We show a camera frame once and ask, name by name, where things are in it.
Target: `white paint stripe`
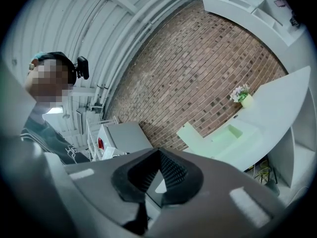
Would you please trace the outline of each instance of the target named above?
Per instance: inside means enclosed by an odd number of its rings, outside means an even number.
[[[95,172],[92,169],[86,169],[77,173],[72,173],[69,176],[72,180],[78,180],[84,177],[92,176],[94,173]]]
[[[243,215],[257,228],[264,226],[270,221],[268,214],[248,195],[243,187],[234,189],[229,194]]]

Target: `light fixture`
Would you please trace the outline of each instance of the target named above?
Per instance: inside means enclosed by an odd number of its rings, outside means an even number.
[[[62,113],[63,113],[63,107],[58,107],[58,108],[52,108],[46,114],[62,114]]]

